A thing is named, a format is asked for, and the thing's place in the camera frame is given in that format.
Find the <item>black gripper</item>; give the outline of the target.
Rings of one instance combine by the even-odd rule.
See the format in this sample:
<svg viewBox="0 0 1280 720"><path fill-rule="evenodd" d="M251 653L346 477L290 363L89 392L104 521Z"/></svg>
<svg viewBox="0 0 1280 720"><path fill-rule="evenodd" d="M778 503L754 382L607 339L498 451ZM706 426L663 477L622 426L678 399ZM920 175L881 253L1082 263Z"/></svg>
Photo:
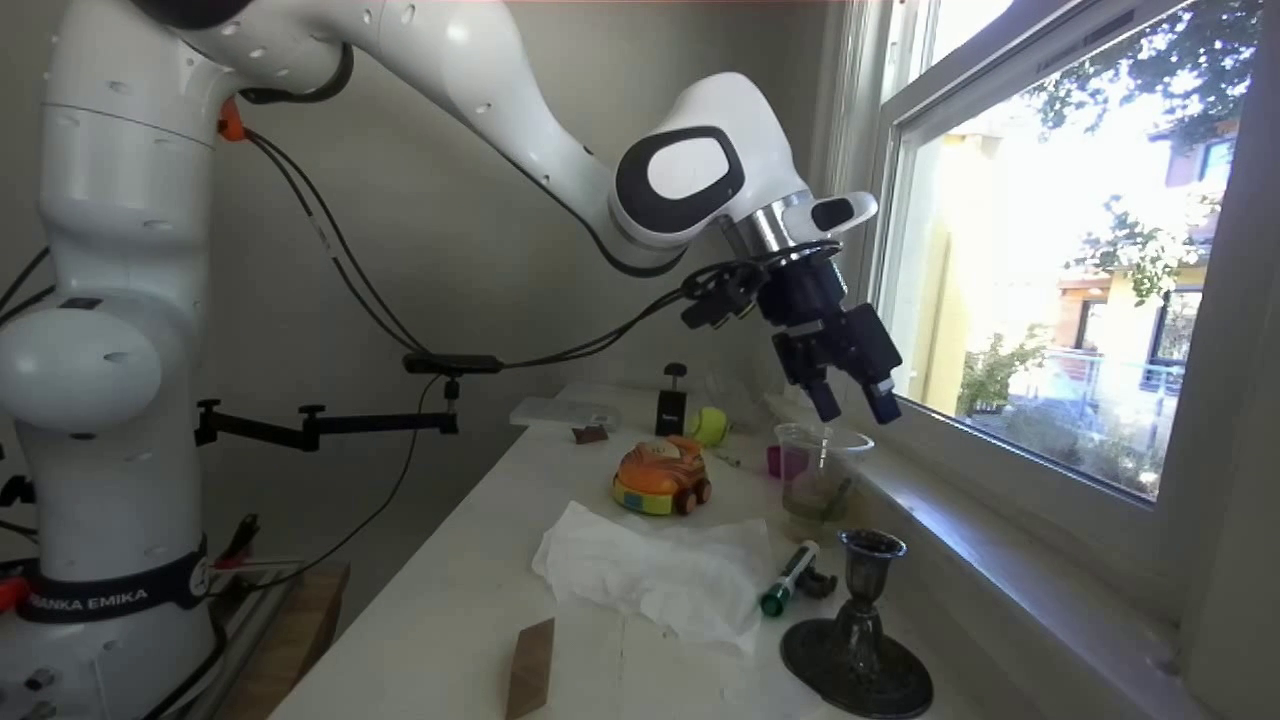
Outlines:
<svg viewBox="0 0 1280 720"><path fill-rule="evenodd" d="M901 420L893 371L901 354L873 305L848 305L832 244L724 260L680 284L686 325L724 325L758 310L774 329L783 376L813 399L818 420L841 420L828 371L841 368L865 389L876 426Z"/></svg>

